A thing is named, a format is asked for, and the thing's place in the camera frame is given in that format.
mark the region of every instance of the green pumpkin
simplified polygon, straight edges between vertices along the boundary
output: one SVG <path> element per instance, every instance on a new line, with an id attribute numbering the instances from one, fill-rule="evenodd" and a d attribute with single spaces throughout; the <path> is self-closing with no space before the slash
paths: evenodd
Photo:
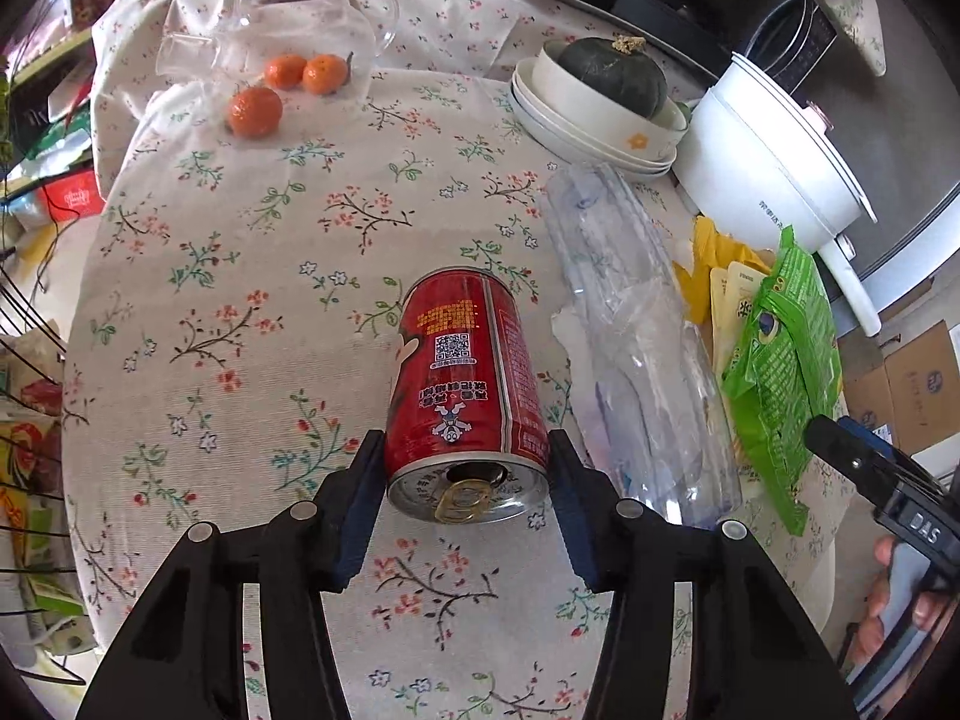
<path id="1" fill-rule="evenodd" d="M 651 119 L 666 103 L 666 78 L 643 52 L 644 43 L 643 38 L 584 38 L 563 49 L 557 64 L 605 98 Z"/>

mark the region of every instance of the screw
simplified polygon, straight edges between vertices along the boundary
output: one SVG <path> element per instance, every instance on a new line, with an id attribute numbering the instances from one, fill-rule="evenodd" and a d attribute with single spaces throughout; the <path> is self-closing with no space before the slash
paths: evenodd
<path id="1" fill-rule="evenodd" d="M 643 504 L 632 498 L 620 498 L 616 502 L 616 513 L 624 519 L 637 519 L 643 514 Z"/>
<path id="2" fill-rule="evenodd" d="M 736 519 L 728 519 L 720 526 L 723 535 L 732 538 L 734 541 L 740 541 L 741 538 L 747 538 L 747 526 Z"/>
<path id="3" fill-rule="evenodd" d="M 317 504 L 313 501 L 301 501 L 290 507 L 290 517 L 294 519 L 310 519 L 317 513 Z"/>
<path id="4" fill-rule="evenodd" d="M 186 538 L 198 544 L 206 541 L 210 536 L 213 536 L 213 526 L 209 522 L 198 522 L 186 532 Z"/>

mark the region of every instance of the floral tablecloth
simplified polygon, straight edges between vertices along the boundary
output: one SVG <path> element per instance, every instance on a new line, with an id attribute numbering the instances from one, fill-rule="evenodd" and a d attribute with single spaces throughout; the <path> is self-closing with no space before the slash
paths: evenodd
<path id="1" fill-rule="evenodd" d="M 558 163 L 517 124 L 506 84 L 480 74 L 536 52 L 558 22 L 583 34 L 586 17 L 541 0 L 402 0 L 408 22 L 443 13 L 459 36 L 450 49 L 398 38 L 404 64 L 448 61 L 443 71 L 377 71 L 352 121 L 240 151 L 193 85 L 167 89 L 143 64 L 163 19 L 213 1 L 127 0 L 98 29 L 109 200 L 69 341 L 64 486 L 104 644 L 191 523 L 266 522 L 382 427 L 402 296 L 427 271 L 478 266 L 510 285 L 544 416 L 576 437 L 568 361 L 551 334 L 568 291 L 536 203 Z M 496 15 L 501 4 L 512 10 Z M 491 31 L 464 42 L 481 11 Z M 134 28 L 113 32 L 125 19 Z M 686 241 L 670 179 L 640 199 L 668 240 Z M 800 492 L 804 538 L 762 498 L 739 516 L 802 586 L 851 492 L 815 461 Z M 549 503 L 483 527 L 417 522 L 384 503 L 360 575 L 325 598 L 355 717 L 449 720 L 579 717 L 610 602 L 572 573 Z M 253 591 L 246 611 L 251 716 L 266 718 Z M 668 716 L 685 707 L 686 587 L 674 619 Z"/>

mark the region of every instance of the glass teapot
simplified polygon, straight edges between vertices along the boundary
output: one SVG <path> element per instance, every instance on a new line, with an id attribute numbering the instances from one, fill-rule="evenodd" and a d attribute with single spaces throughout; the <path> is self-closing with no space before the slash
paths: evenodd
<path id="1" fill-rule="evenodd" d="M 296 125 L 297 112 L 316 114 L 317 100 L 350 112 L 366 98 L 373 61 L 395 36 L 400 6 L 383 4 L 368 19 L 352 0 L 221 0 L 210 35 L 165 36 L 157 74 L 202 81 L 210 103 L 226 104 L 238 90 L 264 84 L 267 64 L 277 57 L 335 55 L 347 62 L 346 82 L 323 95 L 302 85 L 281 91 L 284 129 Z"/>

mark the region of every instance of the clear plastic bag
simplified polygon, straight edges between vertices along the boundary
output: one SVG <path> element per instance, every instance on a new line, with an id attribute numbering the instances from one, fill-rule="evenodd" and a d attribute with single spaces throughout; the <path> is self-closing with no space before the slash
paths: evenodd
<path id="1" fill-rule="evenodd" d="M 742 502 L 740 483 L 707 352 L 659 234 L 609 165 L 561 170 L 546 196 L 610 444 L 594 463 L 670 522 L 712 527 Z"/>

